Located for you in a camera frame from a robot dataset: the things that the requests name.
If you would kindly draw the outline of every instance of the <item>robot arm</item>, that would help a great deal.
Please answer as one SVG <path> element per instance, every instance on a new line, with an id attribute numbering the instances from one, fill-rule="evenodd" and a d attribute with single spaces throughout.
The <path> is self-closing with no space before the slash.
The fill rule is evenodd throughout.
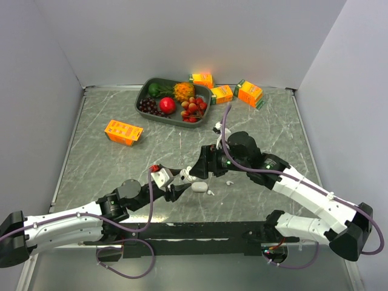
<path id="1" fill-rule="evenodd" d="M 0 226 L 0 267 L 11 267 L 26 261 L 30 255 L 67 244 L 84 241 L 113 241 L 117 229 L 99 217 L 120 222 L 129 217 L 127 209 L 136 211 L 150 204 L 150 186 L 153 201 L 164 197 L 176 201 L 191 183 L 176 186 L 175 176 L 183 182 L 193 181 L 187 170 L 173 170 L 162 165 L 153 166 L 153 181 L 143 186 L 136 180 L 126 180 L 95 202 L 84 206 L 41 216 L 24 216 L 21 211 L 11 213 Z M 23 231 L 3 238 L 17 229 Z"/>
<path id="2" fill-rule="evenodd" d="M 220 133 L 219 126 L 214 131 Z M 252 173 L 247 176 L 256 184 L 286 195 L 318 218 L 305 218 L 274 211 L 270 216 L 277 232 L 283 237 L 295 236 L 327 244 L 342 258 L 356 261 L 368 239 L 372 226 L 363 215 L 355 209 L 341 204 L 333 193 L 309 181 L 288 162 L 273 154 L 261 153 L 255 140 L 246 132 L 230 134 L 228 131 L 227 146 L 232 158 L 250 169 L 276 170 L 283 175 L 273 173 Z M 209 172 L 215 176 L 224 175 L 229 170 L 242 171 L 228 159 L 225 151 L 217 144 L 201 147 L 198 162 L 190 175 L 206 179 Z M 372 216 L 373 210 L 365 203 L 355 206 Z"/>

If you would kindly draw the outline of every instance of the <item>cable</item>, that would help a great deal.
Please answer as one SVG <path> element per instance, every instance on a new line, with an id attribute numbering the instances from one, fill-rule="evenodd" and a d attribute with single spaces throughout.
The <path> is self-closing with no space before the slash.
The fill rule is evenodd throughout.
<path id="1" fill-rule="evenodd" d="M 283 268 L 283 269 L 290 269 L 290 270 L 301 270 L 301 269 L 305 269 L 305 268 L 308 268 L 310 267 L 312 264 L 315 263 L 316 259 L 318 258 L 318 253 L 319 253 L 319 243 L 318 242 L 315 242 L 316 244 L 316 248 L 315 248 L 315 253 L 314 253 L 314 256 L 313 258 L 311 259 L 311 261 L 309 261 L 307 264 L 305 265 L 301 265 L 301 266 L 288 266 L 288 265 L 283 265 L 283 264 L 277 264 L 275 262 L 273 262 L 272 260 L 269 260 L 265 255 L 263 255 L 263 257 L 267 260 L 267 262 L 273 266 L 277 266 L 279 268 Z"/>
<path id="2" fill-rule="evenodd" d="M 303 180 L 299 180 L 298 178 L 288 174 L 288 173 L 283 173 L 283 172 L 280 172 L 280 171 L 276 171 L 276 170 L 260 170 L 260 169 L 251 169 L 251 168 L 247 168 L 247 167 L 244 167 L 240 164 L 238 164 L 233 158 L 232 156 L 230 155 L 228 149 L 227 149 L 227 146 L 226 146 L 226 140 L 225 140 L 225 128 L 226 128 L 226 118 L 227 118 L 227 115 L 230 111 L 230 109 L 232 108 L 232 106 L 229 104 L 226 109 L 225 109 L 225 112 L 224 112 L 224 116 L 222 117 L 222 127 L 221 127 L 221 142 L 222 142 L 222 147 L 225 151 L 225 154 L 226 154 L 226 157 L 228 157 L 229 161 L 235 165 L 237 168 L 243 170 L 243 171 L 246 171 L 246 172 L 251 172 L 251 173 L 267 173 L 267 174 L 276 174 L 276 175 L 279 175 L 279 176 L 285 176 L 287 178 L 290 178 L 296 182 L 299 182 L 307 187 L 310 187 L 311 189 L 317 191 L 318 193 L 324 195 L 324 196 L 327 196 L 328 193 L 326 193 L 325 191 L 321 190 L 320 188 L 318 187 L 315 187 L 314 185 L 311 185 L 309 184 L 308 182 L 305 182 Z M 380 239 L 380 246 L 372 251 L 372 252 L 364 252 L 362 251 L 361 253 L 363 255 L 376 255 L 378 253 L 380 253 L 383 248 L 384 248 L 384 245 L 385 245 L 385 241 L 384 241 L 384 235 L 381 231 L 381 229 L 379 228 L 379 226 L 377 225 L 377 223 L 373 220 L 373 218 L 368 215 L 365 211 L 359 209 L 358 207 L 346 202 L 346 201 L 343 201 L 342 199 L 339 199 L 338 197 L 334 197 L 334 201 L 338 202 L 338 203 L 341 203 L 347 207 L 350 207 L 351 209 L 357 211 L 358 213 L 360 213 L 361 215 L 363 215 L 366 219 L 368 219 L 370 221 L 370 223 L 372 223 L 372 225 L 375 227 L 376 231 L 377 231 L 377 234 L 378 234 L 378 237 Z"/>
<path id="3" fill-rule="evenodd" d="M 270 249 L 270 250 L 276 250 L 276 249 L 280 248 L 280 246 L 281 246 L 282 244 L 284 244 L 285 241 L 286 241 L 286 238 L 283 238 L 283 239 L 281 240 L 281 242 L 279 242 L 279 244 L 278 244 L 277 246 L 275 246 L 275 247 L 270 247 L 269 249 Z"/>
<path id="4" fill-rule="evenodd" d="M 138 276 L 129 276 L 129 275 L 125 275 L 119 271 L 117 271 L 116 269 L 112 268 L 112 267 L 109 267 L 108 265 L 104 264 L 103 262 L 101 262 L 99 259 L 98 259 L 98 255 L 99 253 L 101 253 L 102 251 L 104 250 L 118 250 L 118 248 L 116 247 L 103 247 L 102 249 L 99 249 L 97 252 L 96 252 L 96 260 L 97 260 L 97 263 L 100 265 L 100 266 L 103 266 L 104 268 L 106 268 L 107 270 L 109 271 L 112 271 L 113 273 L 119 275 L 119 276 L 122 276 L 124 278 L 127 278 L 127 279 L 139 279 L 139 278 L 142 278 L 146 275 L 148 275 L 149 272 L 151 272 L 153 266 L 155 265 L 155 253 L 152 249 L 152 246 L 147 242 L 147 241 L 144 241 L 142 239 L 138 239 L 138 238 L 127 238 L 127 239 L 120 239 L 119 241 L 114 241 L 112 243 L 116 244 L 116 243 L 124 243 L 126 241 L 138 241 L 140 243 L 143 243 L 145 244 L 151 251 L 151 264 L 150 266 L 148 267 L 148 269 L 141 275 L 138 275 Z"/>
<path id="5" fill-rule="evenodd" d="M 62 215 L 62 216 L 59 216 L 59 217 L 56 217 L 56 218 L 52 218 L 52 219 L 47 219 L 45 221 L 40 221 L 40 222 L 36 222 L 34 224 L 31 224 L 29 226 L 24 226 L 24 227 L 20 227 L 19 229 L 16 229 L 16 230 L 13 230 L 9 233 L 7 233 L 6 235 L 3 235 L 2 237 L 0 237 L 0 242 L 5 240 L 6 238 L 9 238 L 10 236 L 13 236 L 19 232 L 23 232 L 25 230 L 28 230 L 28 229 L 32 229 L 34 228 L 34 226 L 43 226 L 45 224 L 48 224 L 48 223 L 51 223 L 51 222 L 55 222 L 55 221 L 59 221 L 59 220 L 62 220 L 62 219 L 67 219 L 67 218 L 71 218 L 71 217 L 74 217 L 74 216 L 89 216 L 89 217 L 94 217 L 94 218 L 98 218 L 100 220 L 103 220 L 105 221 L 106 223 L 109 223 L 119 229 L 122 229 L 122 230 L 125 230 L 126 232 L 143 232 L 145 231 L 146 229 L 148 229 L 150 227 L 150 223 L 151 223 L 151 219 L 152 219 L 152 214 L 153 214 L 153 189 L 152 189 L 152 180 L 151 180 L 151 172 L 152 170 L 150 169 L 149 172 L 148 172 L 148 185 L 149 185 L 149 190 L 150 190 L 150 213 L 149 213 L 149 217 L 148 217 L 148 221 L 147 223 L 145 224 L 144 227 L 142 227 L 141 229 L 130 229 L 128 227 L 124 227 L 120 224 L 118 224 L 117 222 L 114 222 L 112 220 L 109 220 L 103 216 L 99 216 L 99 215 L 95 215 L 95 214 L 92 214 L 92 213 L 72 213 L 72 214 L 68 214 L 68 215 Z M 120 273 L 119 271 L 116 271 L 115 269 L 113 268 L 110 268 L 110 267 L 107 267 L 105 264 L 101 263 L 101 265 L 105 266 L 107 269 L 111 270 L 112 272 L 115 272 L 116 274 L 120 275 L 120 276 L 123 276 L 125 278 L 129 278 L 129 279 L 137 279 L 137 278 L 141 278 L 143 276 L 146 276 L 146 274 L 148 274 L 153 265 L 155 264 L 155 254 L 153 252 L 153 249 L 152 249 L 152 246 L 147 243 L 146 241 L 143 241 L 141 239 L 138 239 L 138 238 L 130 238 L 130 239 L 124 239 L 124 240 L 119 240 L 119 241 L 115 241 L 113 243 L 122 243 L 123 241 L 139 241 L 143 244 L 145 244 L 148 248 L 150 248 L 151 250 L 151 254 L 152 254 L 152 262 L 151 262 L 151 265 L 150 267 L 141 275 L 139 276 L 128 276 L 128 275 L 124 275 L 122 273 Z M 106 248 L 103 248 L 101 250 L 99 250 L 97 252 L 97 255 Z"/>

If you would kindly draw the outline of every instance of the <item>gray wall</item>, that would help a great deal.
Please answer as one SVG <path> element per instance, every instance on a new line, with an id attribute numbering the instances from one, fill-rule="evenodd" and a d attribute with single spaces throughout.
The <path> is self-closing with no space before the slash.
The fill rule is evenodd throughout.
<path id="1" fill-rule="evenodd" d="M 297 91 L 327 189 L 374 208 L 388 236 L 388 2 L 348 0 Z M 374 232 L 366 250 L 378 246 Z M 362 256 L 367 290 L 388 289 L 387 247 Z"/>
<path id="2" fill-rule="evenodd" d="M 346 0 L 35 0 L 83 86 L 212 72 L 298 88 Z"/>
<path id="3" fill-rule="evenodd" d="M 0 221 L 48 211 L 82 88 L 32 0 L 0 1 Z M 22 266 L 0 269 L 15 290 Z"/>

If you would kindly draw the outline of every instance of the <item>orange carton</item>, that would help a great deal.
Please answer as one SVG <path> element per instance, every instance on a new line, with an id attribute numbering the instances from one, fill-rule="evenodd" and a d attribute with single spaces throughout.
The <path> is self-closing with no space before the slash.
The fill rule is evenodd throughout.
<path id="1" fill-rule="evenodd" d="M 232 89 L 228 85 L 210 89 L 212 91 L 212 99 L 210 105 L 229 102 L 233 99 Z"/>
<path id="2" fill-rule="evenodd" d="M 111 120 L 105 129 L 105 134 L 111 141 L 131 146 L 142 133 L 141 127 L 136 127 L 117 120 Z"/>
<path id="3" fill-rule="evenodd" d="M 190 74 L 189 82 L 197 85 L 214 88 L 213 76 L 211 74 Z"/>
<path id="4" fill-rule="evenodd" d="M 241 80 L 235 88 L 234 95 L 253 107 L 261 105 L 261 98 L 263 97 L 263 90 L 250 82 Z"/>

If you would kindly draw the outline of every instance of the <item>dark grape cluster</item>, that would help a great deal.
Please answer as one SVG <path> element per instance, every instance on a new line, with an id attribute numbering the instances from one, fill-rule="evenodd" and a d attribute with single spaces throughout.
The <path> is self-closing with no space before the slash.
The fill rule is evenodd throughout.
<path id="1" fill-rule="evenodd" d="M 160 117 L 170 118 L 167 114 L 158 110 L 158 106 L 156 105 L 156 101 L 150 97 L 140 100 L 139 102 L 139 110 L 144 113 L 149 113 L 152 115 L 157 115 Z"/>

